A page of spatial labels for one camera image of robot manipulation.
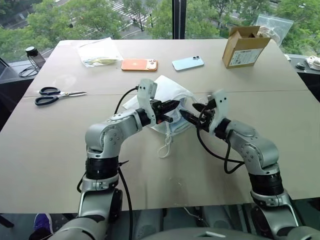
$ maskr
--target scissors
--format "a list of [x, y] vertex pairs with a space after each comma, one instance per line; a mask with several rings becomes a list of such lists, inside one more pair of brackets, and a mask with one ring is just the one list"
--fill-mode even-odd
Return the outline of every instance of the scissors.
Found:
[[35, 99], [34, 103], [37, 106], [52, 104], [62, 97], [76, 97], [87, 94], [85, 91], [63, 92], [53, 86], [46, 86], [42, 88], [39, 93], [43, 96]]

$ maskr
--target light blue smartphone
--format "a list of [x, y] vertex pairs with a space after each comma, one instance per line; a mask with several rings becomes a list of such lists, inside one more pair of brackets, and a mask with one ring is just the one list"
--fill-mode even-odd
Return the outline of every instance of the light blue smartphone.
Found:
[[172, 61], [172, 65], [176, 71], [192, 69], [203, 66], [205, 63], [199, 56], [191, 56], [180, 60]]

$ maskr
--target cardboard box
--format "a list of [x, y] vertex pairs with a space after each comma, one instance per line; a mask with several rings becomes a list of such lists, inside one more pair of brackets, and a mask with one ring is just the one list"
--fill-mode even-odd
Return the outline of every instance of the cardboard box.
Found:
[[260, 26], [233, 27], [222, 60], [227, 69], [253, 66], [269, 43], [269, 37], [257, 36]]

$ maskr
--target orange smartphone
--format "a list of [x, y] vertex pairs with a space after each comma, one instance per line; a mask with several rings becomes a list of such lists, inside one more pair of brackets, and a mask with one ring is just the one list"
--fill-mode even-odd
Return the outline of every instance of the orange smartphone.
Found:
[[124, 59], [121, 69], [123, 71], [154, 72], [158, 69], [158, 61], [155, 59]]

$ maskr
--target crosswalk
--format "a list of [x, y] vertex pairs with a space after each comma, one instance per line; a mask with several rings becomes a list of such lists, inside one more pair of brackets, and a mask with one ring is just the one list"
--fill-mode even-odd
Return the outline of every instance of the crosswalk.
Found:
[[[122, 2], [113, 1], [113, 0], [106, 0], [106, 2], [107, 2], [107, 5], [108, 5], [110, 8], [112, 8], [113, 11], [116, 11], [116, 12], [118, 12], [120, 15], [129, 18], [129, 20], [130, 20], [129, 26], [133, 24], [133, 20], [131, 19], [130, 14], [127, 13], [127, 12], [125, 12], [125, 6], [124, 6], [124, 4], [123, 4]], [[147, 16], [145, 16], [145, 17], [144, 17], [144, 16], [141, 16], [141, 21], [142, 21], [142, 23], [143, 23], [144, 21], [147, 21], [147, 18], [148, 18], [148, 17], [149, 17], [149, 15], [147, 15]]]

